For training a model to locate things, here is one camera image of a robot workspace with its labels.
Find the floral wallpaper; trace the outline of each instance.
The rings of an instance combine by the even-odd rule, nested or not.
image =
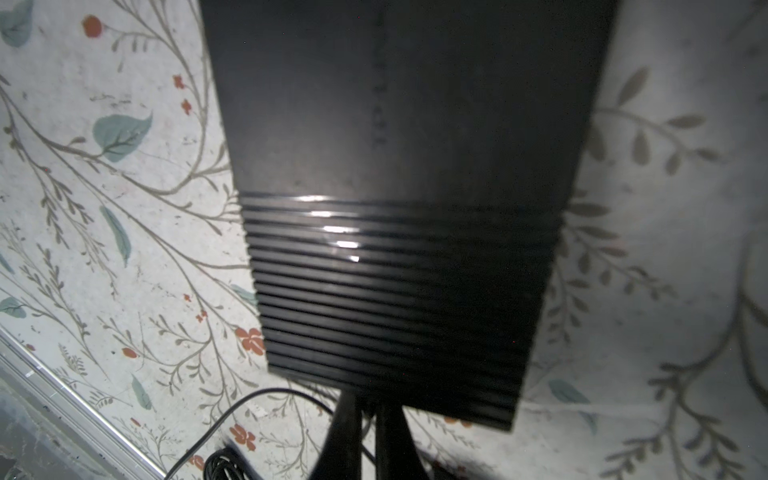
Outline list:
[[[515,427],[408,410],[432,461],[768,475],[768,295],[744,273],[768,270],[744,248],[768,219],[765,5],[623,3]],[[266,373],[202,28],[189,0],[0,0],[0,324],[165,469],[290,384]],[[328,424],[271,396],[220,436],[305,478]]]

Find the power cord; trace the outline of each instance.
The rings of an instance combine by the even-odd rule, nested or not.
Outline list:
[[[179,469],[184,466],[184,464],[192,457],[192,455],[195,454],[195,452],[197,452],[197,450],[200,450],[200,447],[202,447],[205,442],[208,441],[208,439],[221,427],[224,421],[226,421],[227,418],[229,418],[229,416],[235,412],[235,410],[240,408],[245,402],[251,399],[255,399],[257,396],[269,395],[270,393],[285,393],[287,395],[299,396],[308,402],[314,403],[328,415],[333,416],[333,410],[331,410],[325,403],[307,395],[304,392],[300,392],[299,390],[273,388],[261,389],[257,390],[256,392],[249,393],[242,399],[237,400],[226,412],[222,414],[221,417],[219,417],[216,422],[214,422],[213,425],[210,426],[210,428],[203,434],[203,436],[200,437],[200,440],[197,440],[197,442],[195,442],[195,444],[192,445],[189,450],[187,450],[187,453],[179,458],[178,462],[176,462],[174,466],[170,468],[168,473],[165,475],[164,480],[171,480],[174,475],[177,474]],[[368,425],[365,427],[365,432],[368,432],[369,427],[370,420]],[[376,458],[371,454],[371,452],[368,451],[366,447],[362,447],[362,453],[372,463],[376,463]],[[244,468],[244,465],[241,465],[241,461],[237,456],[237,453],[230,448],[225,448],[212,454],[205,462],[203,478],[204,480],[257,480],[256,478],[249,478],[247,476],[247,471],[248,469]]]

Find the black router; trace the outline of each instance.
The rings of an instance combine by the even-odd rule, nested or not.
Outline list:
[[[614,4],[202,2],[271,372],[511,428]]]

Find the ribbed vent grille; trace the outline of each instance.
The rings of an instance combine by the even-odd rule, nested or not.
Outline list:
[[[270,371],[511,427],[558,213],[240,202]]]

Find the leaf pattern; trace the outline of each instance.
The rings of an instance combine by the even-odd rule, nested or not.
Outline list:
[[[142,409],[152,410],[152,400],[150,400],[149,395],[144,391],[144,387],[141,386],[141,382],[139,382],[136,376],[133,376],[133,379],[134,381],[131,382],[131,388],[134,390],[139,405]]]
[[[634,138],[632,144],[632,160],[638,165],[648,165],[650,162],[650,145],[645,132],[640,130]]]
[[[589,153],[596,161],[605,160],[605,140],[603,134],[600,133],[594,124],[590,124],[589,132],[587,133],[587,142],[584,144],[584,149]]]
[[[18,48],[29,40],[32,6],[32,0],[21,0],[13,9],[0,12],[0,36],[7,45]]]
[[[25,318],[27,316],[24,308],[22,308],[22,303],[12,296],[0,302],[0,312],[15,318]]]
[[[103,155],[111,162],[118,162],[139,147],[151,126],[151,116],[139,120],[127,115],[109,115],[96,120],[93,135],[104,149]]]
[[[624,86],[621,88],[621,91],[619,92],[617,101],[619,106],[637,97],[637,94],[643,90],[645,82],[648,80],[649,73],[650,70],[648,67],[642,67],[634,72],[631,77],[629,77],[627,83],[624,84]]]
[[[107,225],[109,225],[114,234],[114,241],[118,245],[118,250],[123,257],[124,264],[128,265],[128,257],[131,256],[131,241],[128,239],[128,234],[125,233],[122,223],[120,223],[118,218],[112,213],[112,210],[109,210],[104,206],[99,207],[99,210],[101,214],[104,215]]]
[[[14,273],[11,265],[2,256],[2,253],[0,253],[0,265],[2,265],[2,267],[5,268],[9,273]]]
[[[246,303],[249,303],[249,304],[250,304],[251,306],[253,306],[254,308],[256,307],[256,305],[257,305],[257,301],[256,301],[256,295],[255,295],[253,292],[250,292],[250,291],[248,291],[248,290],[245,290],[243,287],[241,287],[241,286],[237,286],[237,285],[230,285],[230,288],[231,288],[231,289],[232,289],[232,290],[233,290],[233,291],[234,291],[234,292],[235,292],[235,293],[236,293],[236,294],[237,294],[237,295],[238,295],[238,296],[239,296],[241,299],[243,299],[243,301],[245,301]]]
[[[549,381],[549,390],[552,395],[563,403],[589,403],[587,397],[565,380],[555,379]],[[594,413],[579,412],[579,415],[589,426],[592,435],[598,433],[598,416]]]

